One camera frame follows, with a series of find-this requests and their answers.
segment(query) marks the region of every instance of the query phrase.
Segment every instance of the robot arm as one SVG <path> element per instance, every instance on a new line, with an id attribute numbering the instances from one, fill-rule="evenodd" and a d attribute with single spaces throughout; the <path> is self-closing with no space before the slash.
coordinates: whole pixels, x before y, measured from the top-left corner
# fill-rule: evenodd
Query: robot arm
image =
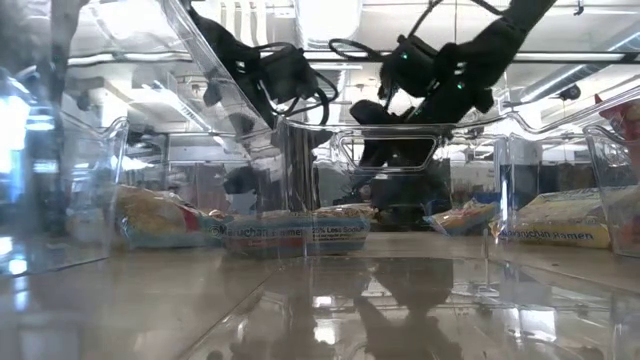
<path id="1" fill-rule="evenodd" d="M 381 75 L 386 88 L 381 94 L 392 94 L 394 87 L 399 87 L 414 97 L 422 97 L 422 103 L 410 114 L 396 116 L 376 103 L 363 100 L 351 108 L 352 116 L 361 124 L 456 124 L 474 107 L 482 113 L 488 112 L 493 106 L 491 87 L 555 2 L 513 0 L 509 8 L 500 13 L 500 18 L 473 40 L 448 43 L 438 52 L 415 35 L 401 36 L 396 50 L 382 60 Z M 422 140 L 406 140 L 395 145 L 368 142 L 360 165 L 388 163 L 395 156 L 419 166 L 428 161 L 437 145 Z M 372 193 L 372 204 L 381 210 L 392 205 L 390 202 L 400 193 L 412 188 L 400 178 L 395 183 L 390 181 L 384 191 L 385 194 Z M 425 197 L 421 195 L 424 194 L 416 194 L 416 199 Z"/>
<path id="2" fill-rule="evenodd" d="M 237 75 L 237 62 L 255 63 L 260 60 L 259 50 L 236 40 L 224 26 L 200 16 L 193 7 L 189 7 L 187 13 L 232 76 Z"/>

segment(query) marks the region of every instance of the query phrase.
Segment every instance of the ceiling pipe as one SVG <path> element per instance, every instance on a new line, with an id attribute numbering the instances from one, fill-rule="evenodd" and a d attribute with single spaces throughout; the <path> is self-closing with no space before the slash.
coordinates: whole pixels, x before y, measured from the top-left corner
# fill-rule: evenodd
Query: ceiling pipe
<path id="1" fill-rule="evenodd" d="M 627 29 L 618 33 L 609 41 L 602 44 L 602 50 L 610 52 L 639 52 L 640 51 L 640 22 L 636 22 Z M 530 103 L 555 95 L 580 80 L 598 73 L 610 64 L 568 65 L 551 75 L 520 90 L 519 102 Z"/>
<path id="2" fill-rule="evenodd" d="M 253 40 L 251 34 L 251 3 L 249 0 L 239 0 L 240 4 L 240 41 L 249 45 L 256 46 L 258 44 Z"/>
<path id="3" fill-rule="evenodd" d="M 240 37 L 238 36 L 238 34 L 236 33 L 236 2 L 233 0 L 220 0 L 222 2 L 222 4 L 224 4 L 224 12 L 225 12 L 225 17 L 224 17 L 224 24 L 222 24 L 222 26 L 224 26 L 225 29 L 229 30 L 230 33 L 233 34 L 233 36 L 236 37 L 236 39 L 239 39 Z"/>
<path id="4" fill-rule="evenodd" d="M 293 5 L 298 41 L 305 50 L 328 50 L 329 40 L 353 39 L 360 27 L 362 0 L 294 0 Z M 346 70 L 319 70 L 319 72 L 336 85 L 338 92 L 343 93 L 347 83 Z M 320 87 L 328 96 L 333 95 L 333 90 L 322 81 L 320 81 Z M 335 106 L 331 108 L 328 123 L 337 123 L 340 118 L 340 109 L 336 109 Z M 322 114 L 307 113 L 307 117 L 316 115 L 319 118 Z"/>
<path id="5" fill-rule="evenodd" d="M 269 43 L 267 40 L 267 1 L 255 0 L 253 2 L 256 11 L 256 43 L 265 45 Z"/>

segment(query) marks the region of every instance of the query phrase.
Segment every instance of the ceiling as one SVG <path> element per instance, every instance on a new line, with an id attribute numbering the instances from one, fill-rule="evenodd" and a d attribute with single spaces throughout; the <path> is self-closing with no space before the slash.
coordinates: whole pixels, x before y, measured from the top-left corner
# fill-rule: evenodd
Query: ceiling
<path id="1" fill-rule="evenodd" d="M 310 4 L 318 0 L 205 0 L 194 2 L 194 7 L 204 16 L 211 17 L 227 27 L 238 39 L 250 45 L 265 42 L 287 41 L 298 45 L 305 45 L 305 38 L 309 37 L 313 27 L 314 37 L 322 37 L 326 29 L 326 36 L 335 36 L 340 31 L 352 29 L 350 37 L 378 50 L 390 50 L 396 45 L 396 38 L 406 34 L 413 25 L 420 12 L 424 10 L 426 1 L 415 0 L 361 0 L 361 11 L 354 18 L 349 12 L 360 8 L 358 0 L 323 0 L 321 7 L 315 8 L 311 20 L 309 18 L 296 19 L 296 6 Z M 497 7 L 505 6 L 507 0 L 489 1 Z M 532 31 L 523 46 L 527 51 L 606 51 L 611 42 L 615 41 L 620 32 L 640 32 L 640 3 L 637 0 L 585 0 L 585 11 L 580 16 L 574 16 L 577 1 L 559 0 L 547 16 L 541 20 Z M 78 33 L 73 41 L 73 54 L 83 57 L 105 52 L 127 53 L 157 53 L 186 51 L 184 39 L 188 34 L 176 36 L 167 18 L 163 15 L 162 6 L 175 3 L 174 1 L 156 2 L 153 0 L 137 0 L 99 4 L 94 0 L 82 11 Z M 144 21 L 139 21 L 140 14 L 145 14 Z M 469 0 L 446 0 L 427 17 L 417 34 L 427 43 L 438 49 L 447 42 L 463 42 L 472 39 L 488 25 L 495 16 L 489 14 Z M 183 21 L 178 18 L 172 21 Z M 354 23 L 353 27 L 346 22 Z M 180 24 L 182 32 L 188 32 L 189 25 Z M 198 51 L 204 51 L 199 39 L 190 39 L 190 44 L 196 43 Z M 206 51 L 194 56 L 202 58 Z M 220 132 L 232 132 L 233 128 L 220 109 L 207 108 L 201 100 L 201 93 L 194 91 L 195 85 L 206 85 L 202 77 L 205 71 L 202 64 L 206 61 L 188 63 L 184 61 L 164 61 L 162 63 L 114 64 L 72 66 L 71 77 L 76 80 L 86 80 L 102 77 L 110 85 L 111 93 L 129 106 L 130 116 L 137 121 L 150 124 L 164 131 L 184 132 L 198 131 L 196 120 L 188 119 L 184 111 L 175 106 L 167 105 L 164 98 L 149 96 L 148 89 L 140 88 L 142 84 L 148 86 L 160 80 L 164 87 L 178 95 L 183 104 L 187 105 L 197 117 Z M 348 114 L 349 104 L 360 99 L 376 100 L 378 87 L 378 64 L 349 64 L 336 61 L 335 64 L 313 64 L 323 71 L 335 76 L 332 79 L 339 82 L 341 89 L 340 104 L 332 107 L 333 122 L 353 122 Z M 496 84 L 497 89 L 525 88 L 543 79 L 567 65 L 536 65 L 514 64 L 503 80 Z M 593 94 L 602 93 L 608 98 L 616 93 L 638 85 L 628 82 L 624 88 L 616 87 L 638 75 L 640 71 L 636 65 L 611 66 L 597 72 L 586 79 L 578 81 L 582 89 L 582 96 L 577 101 L 544 99 L 536 103 L 534 113 L 538 113 L 540 121 L 550 122 L 562 116 L 571 114 L 593 104 Z M 237 88 L 224 84 L 224 108 L 235 109 L 233 112 L 248 112 L 243 96 Z M 416 104 L 406 94 L 399 94 L 394 99 L 391 109 L 402 112 L 411 104 Z"/>

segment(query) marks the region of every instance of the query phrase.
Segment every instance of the table surface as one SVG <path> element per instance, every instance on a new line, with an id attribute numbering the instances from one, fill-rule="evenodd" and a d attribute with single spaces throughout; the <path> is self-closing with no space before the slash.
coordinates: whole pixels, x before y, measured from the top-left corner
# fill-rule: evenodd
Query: table surface
<path id="1" fill-rule="evenodd" d="M 608 251 L 497 246 L 479 237 L 373 233 L 352 257 L 512 261 L 623 291 L 639 292 L 640 260 Z M 185 356 L 286 261 L 223 250 L 136 251 L 59 272 L 0 279 L 3 360 L 176 359 Z"/>

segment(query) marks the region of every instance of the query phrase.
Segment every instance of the ramen noodle pack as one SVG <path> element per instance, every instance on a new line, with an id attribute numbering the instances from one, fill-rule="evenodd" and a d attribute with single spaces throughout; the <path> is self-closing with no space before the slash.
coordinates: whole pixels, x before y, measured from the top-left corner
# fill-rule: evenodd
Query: ramen noodle pack
<path id="1" fill-rule="evenodd" d="M 224 243 L 232 253 L 267 258 L 345 253 L 364 246 L 374 215 L 368 204 L 266 212 L 235 218 Z"/>
<path id="2" fill-rule="evenodd" d="M 444 235 L 481 235 L 497 210 L 497 203 L 482 204 L 471 200 L 461 209 L 429 216 L 426 221 L 434 230 Z"/>
<path id="3" fill-rule="evenodd" d="M 219 211 L 204 213 L 167 192 L 118 188 L 120 232 L 132 248 L 221 246 L 224 224 Z"/>
<path id="4" fill-rule="evenodd" d="M 635 187 L 611 189 L 620 207 L 637 200 Z M 538 195 L 520 209 L 503 228 L 492 226 L 504 241 L 606 249 L 610 237 L 598 189 L 581 189 Z"/>

